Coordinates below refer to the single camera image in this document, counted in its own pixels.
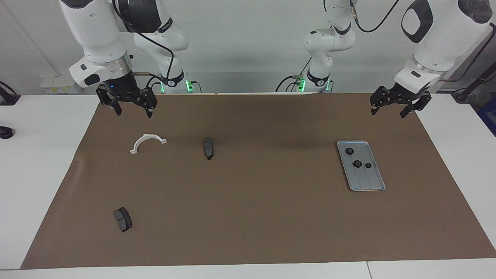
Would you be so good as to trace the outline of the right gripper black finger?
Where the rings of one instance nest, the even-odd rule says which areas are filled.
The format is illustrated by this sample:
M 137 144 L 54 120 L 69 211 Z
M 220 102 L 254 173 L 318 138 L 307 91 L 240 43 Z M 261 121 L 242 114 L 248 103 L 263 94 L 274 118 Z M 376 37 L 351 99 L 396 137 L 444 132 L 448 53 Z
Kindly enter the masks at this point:
M 106 86 L 98 86 L 96 89 L 96 93 L 102 105 L 114 109 L 117 116 L 120 116 L 122 114 L 122 108 L 119 104 L 119 96 L 113 96 L 112 94 L 110 94 Z
M 138 93 L 138 105 L 145 110 L 148 118 L 152 118 L 153 110 L 156 108 L 158 102 L 154 91 L 151 87 L 145 87 L 144 89 L 139 90 Z

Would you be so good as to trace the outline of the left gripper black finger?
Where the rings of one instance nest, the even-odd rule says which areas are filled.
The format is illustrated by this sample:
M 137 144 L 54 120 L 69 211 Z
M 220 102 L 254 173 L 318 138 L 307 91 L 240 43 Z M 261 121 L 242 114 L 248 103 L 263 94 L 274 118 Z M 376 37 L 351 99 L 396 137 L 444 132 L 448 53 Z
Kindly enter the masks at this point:
M 379 86 L 379 88 L 370 96 L 370 105 L 372 106 L 371 113 L 373 116 L 381 107 L 387 106 L 388 89 L 384 86 Z
M 400 117 L 402 119 L 406 118 L 409 113 L 414 111 L 422 111 L 425 106 L 432 99 L 430 92 L 424 92 L 422 95 L 418 96 L 417 99 L 405 98 L 406 107 L 400 112 Z

